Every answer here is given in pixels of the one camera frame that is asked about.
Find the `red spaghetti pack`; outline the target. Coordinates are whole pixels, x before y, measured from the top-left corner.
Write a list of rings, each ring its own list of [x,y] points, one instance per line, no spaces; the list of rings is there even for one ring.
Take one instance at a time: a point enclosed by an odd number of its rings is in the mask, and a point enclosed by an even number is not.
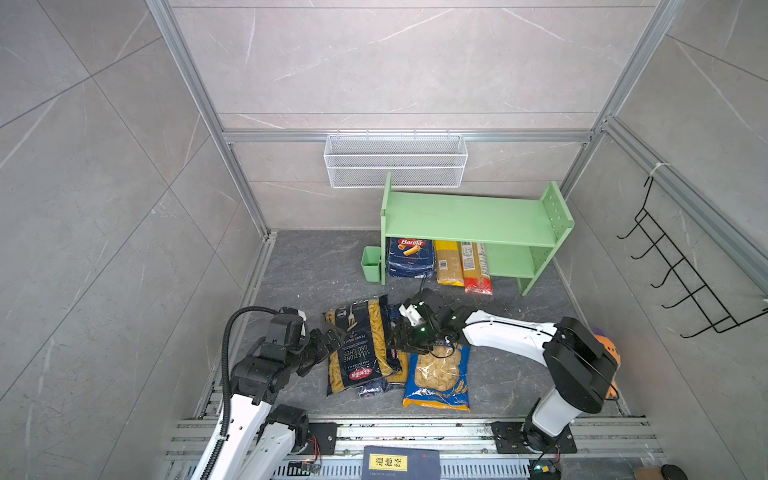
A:
[[[460,247],[465,291],[491,296],[493,288],[485,245],[476,242],[462,242]]]

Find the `yellow spaghetti bag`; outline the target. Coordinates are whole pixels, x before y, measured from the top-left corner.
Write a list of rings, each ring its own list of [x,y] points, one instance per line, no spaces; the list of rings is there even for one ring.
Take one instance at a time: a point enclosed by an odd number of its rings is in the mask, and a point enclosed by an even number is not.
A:
[[[464,286],[463,268],[459,244],[455,241],[433,242],[437,260],[437,283],[448,286]]]

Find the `blue Barilla rigatoni box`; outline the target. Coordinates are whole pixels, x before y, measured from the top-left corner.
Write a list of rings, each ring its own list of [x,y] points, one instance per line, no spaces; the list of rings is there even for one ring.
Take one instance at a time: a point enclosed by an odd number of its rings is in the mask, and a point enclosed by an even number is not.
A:
[[[386,270],[390,277],[430,278],[434,273],[435,261],[432,240],[387,239]]]

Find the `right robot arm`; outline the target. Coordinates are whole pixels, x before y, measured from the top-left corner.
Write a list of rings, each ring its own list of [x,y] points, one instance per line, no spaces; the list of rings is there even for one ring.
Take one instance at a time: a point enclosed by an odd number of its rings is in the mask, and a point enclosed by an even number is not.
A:
[[[617,349],[575,318],[536,323],[500,317],[452,306],[430,289],[405,300],[398,312],[400,319],[387,334],[387,346],[395,350],[427,354],[443,345],[487,347],[547,368],[554,386],[536,402],[521,427],[524,442],[534,451],[555,446],[579,415],[599,413],[606,399],[618,395]]]

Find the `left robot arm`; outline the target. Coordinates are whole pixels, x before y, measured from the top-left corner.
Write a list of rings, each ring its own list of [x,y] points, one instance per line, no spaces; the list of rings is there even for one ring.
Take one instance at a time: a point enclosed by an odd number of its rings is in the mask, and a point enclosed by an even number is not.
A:
[[[250,313],[271,316],[267,334],[230,365],[233,326]],[[308,331],[302,311],[246,306],[236,310],[222,338],[222,400],[217,427],[194,470],[194,479],[270,479],[286,456],[310,443],[305,410],[279,405],[293,375],[306,376],[343,345],[347,331],[327,323]]]

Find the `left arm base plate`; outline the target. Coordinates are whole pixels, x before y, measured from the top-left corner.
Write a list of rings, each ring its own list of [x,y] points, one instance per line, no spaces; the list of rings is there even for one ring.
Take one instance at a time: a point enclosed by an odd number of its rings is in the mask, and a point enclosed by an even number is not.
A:
[[[321,456],[335,453],[339,425],[333,422],[309,423],[297,428],[290,427],[294,432],[293,455]]]

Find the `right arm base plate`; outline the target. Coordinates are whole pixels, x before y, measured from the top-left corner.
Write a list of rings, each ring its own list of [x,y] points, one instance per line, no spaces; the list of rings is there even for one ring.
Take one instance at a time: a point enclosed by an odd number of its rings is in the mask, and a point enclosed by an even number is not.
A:
[[[577,447],[570,427],[554,437],[522,421],[496,421],[490,424],[492,438],[500,454],[562,453],[574,454]]]

